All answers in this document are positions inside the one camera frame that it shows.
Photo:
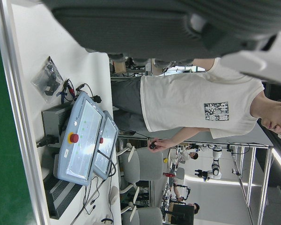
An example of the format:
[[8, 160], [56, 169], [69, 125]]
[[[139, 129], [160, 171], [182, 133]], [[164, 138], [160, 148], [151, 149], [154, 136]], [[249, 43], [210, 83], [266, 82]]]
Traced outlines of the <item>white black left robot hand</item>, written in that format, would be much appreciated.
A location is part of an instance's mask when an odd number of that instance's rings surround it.
[[159, 66], [221, 57], [281, 84], [281, 0], [45, 0], [80, 46]]

